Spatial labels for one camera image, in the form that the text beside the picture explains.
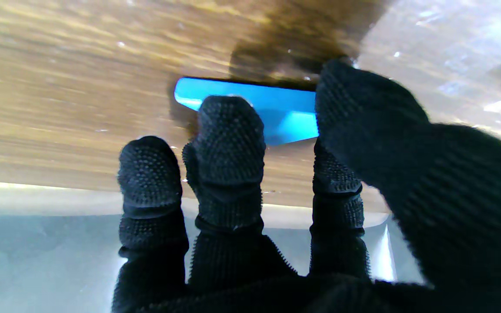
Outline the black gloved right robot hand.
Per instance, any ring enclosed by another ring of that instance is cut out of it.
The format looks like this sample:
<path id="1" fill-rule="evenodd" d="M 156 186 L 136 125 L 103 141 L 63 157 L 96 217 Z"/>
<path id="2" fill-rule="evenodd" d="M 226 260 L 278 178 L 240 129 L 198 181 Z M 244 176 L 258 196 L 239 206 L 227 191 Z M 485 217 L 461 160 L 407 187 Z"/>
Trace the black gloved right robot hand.
<path id="1" fill-rule="evenodd" d="M 207 97 L 183 149 L 199 202 L 189 248 L 177 158 L 161 138 L 121 151 L 113 313 L 501 313 L 501 140 L 432 123 L 400 84 L 327 62 L 316 88 L 311 260 L 300 276 L 263 234 L 263 123 Z M 362 183 L 379 190 L 426 285 L 372 281 Z"/>

